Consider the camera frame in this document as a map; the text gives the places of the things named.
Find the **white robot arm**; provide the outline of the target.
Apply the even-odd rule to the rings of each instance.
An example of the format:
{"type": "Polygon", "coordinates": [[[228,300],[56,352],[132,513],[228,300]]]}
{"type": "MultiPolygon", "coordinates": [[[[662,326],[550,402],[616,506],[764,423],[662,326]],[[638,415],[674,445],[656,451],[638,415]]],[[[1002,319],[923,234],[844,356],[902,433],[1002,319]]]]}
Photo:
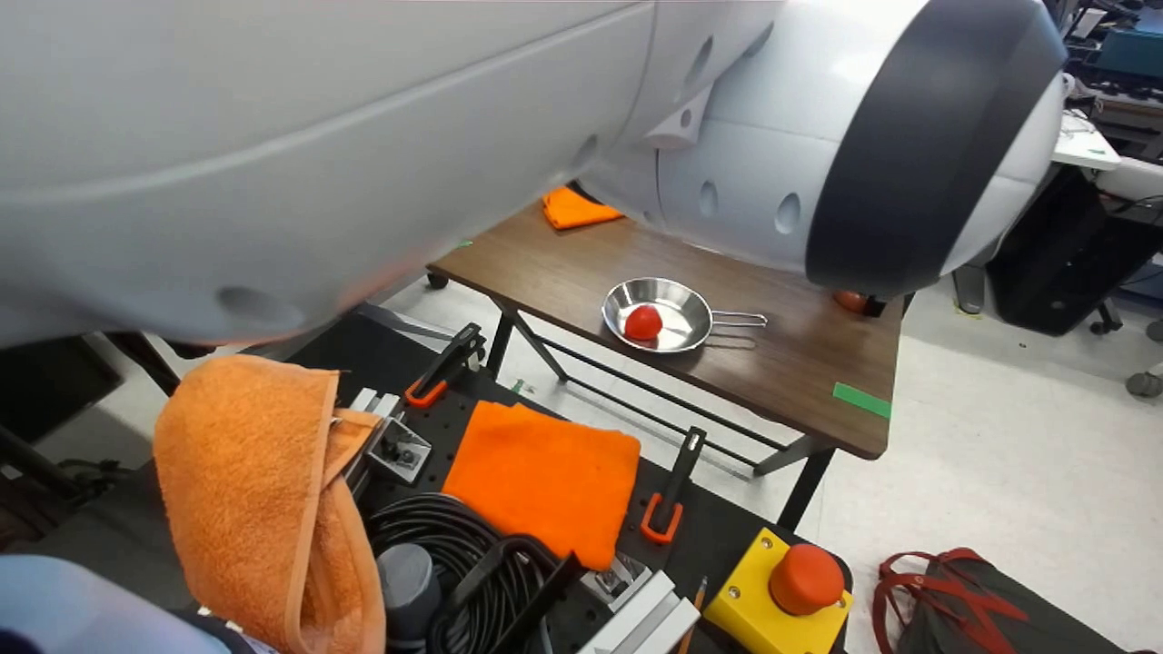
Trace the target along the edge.
{"type": "Polygon", "coordinates": [[[304,334],[555,184],[907,294],[1062,115],[1045,0],[0,0],[0,343],[304,334]]]}

